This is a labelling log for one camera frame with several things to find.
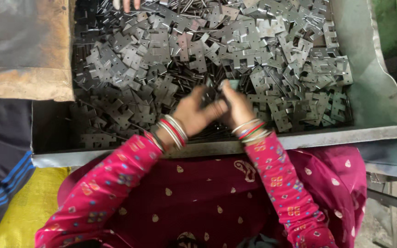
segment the pink sleeve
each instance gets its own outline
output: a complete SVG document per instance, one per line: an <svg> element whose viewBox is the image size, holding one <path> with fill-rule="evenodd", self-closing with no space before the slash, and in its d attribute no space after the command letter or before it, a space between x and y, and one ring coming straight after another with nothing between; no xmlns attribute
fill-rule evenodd
<svg viewBox="0 0 397 248"><path fill-rule="evenodd" d="M88 172L47 223L36 232L36 248L54 248L98 238L106 220L149 172L162 152L135 135Z"/></svg>
<svg viewBox="0 0 397 248"><path fill-rule="evenodd" d="M294 247L337 247L310 193L303 187L295 168L275 133L246 147L264 187Z"/></svg>

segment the yellow fabric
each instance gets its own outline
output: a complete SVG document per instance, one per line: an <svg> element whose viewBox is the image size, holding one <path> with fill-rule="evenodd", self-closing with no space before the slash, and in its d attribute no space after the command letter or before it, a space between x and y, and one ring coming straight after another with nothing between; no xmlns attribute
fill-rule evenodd
<svg viewBox="0 0 397 248"><path fill-rule="evenodd" d="M0 248L33 248L34 234L58 208L57 193L68 168L36 168L13 197L0 223Z"/></svg>

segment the person's finger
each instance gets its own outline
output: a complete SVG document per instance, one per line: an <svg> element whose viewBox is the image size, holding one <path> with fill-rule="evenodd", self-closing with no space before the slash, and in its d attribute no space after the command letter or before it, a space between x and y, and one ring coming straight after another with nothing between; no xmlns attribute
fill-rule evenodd
<svg viewBox="0 0 397 248"><path fill-rule="evenodd" d="M195 101L200 101L201 96L203 95L203 92L205 91L206 86L204 85L199 85L196 86L192 89L192 92L190 94L190 97L194 99Z"/></svg>
<svg viewBox="0 0 397 248"><path fill-rule="evenodd" d="M115 9L120 9L120 0L113 0L113 7Z"/></svg>
<svg viewBox="0 0 397 248"><path fill-rule="evenodd" d="M140 0L134 0L134 8L140 9Z"/></svg>
<svg viewBox="0 0 397 248"><path fill-rule="evenodd" d="M130 12L130 0L124 0L124 11L125 13Z"/></svg>
<svg viewBox="0 0 397 248"><path fill-rule="evenodd" d="M223 94L228 101L233 104L239 98L237 92L229 85L229 80L225 79L223 82Z"/></svg>
<svg viewBox="0 0 397 248"><path fill-rule="evenodd" d="M209 104L202 112L201 115L204 117L206 121L206 126L209 125L211 122L218 119L224 113L228 111L228 106L224 102L224 100L218 100Z"/></svg>

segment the green bangle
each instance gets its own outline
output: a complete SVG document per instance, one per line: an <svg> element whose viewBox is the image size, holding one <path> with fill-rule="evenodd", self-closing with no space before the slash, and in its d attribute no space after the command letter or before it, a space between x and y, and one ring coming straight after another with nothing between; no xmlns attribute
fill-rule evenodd
<svg viewBox="0 0 397 248"><path fill-rule="evenodd" d="M258 128L254 129L250 134L246 135L246 137L244 137L242 140L245 140L247 137L251 136L253 133L255 133L256 131L260 130L261 128L263 128L264 126L266 126L266 123L264 123L263 125L259 126Z"/></svg>

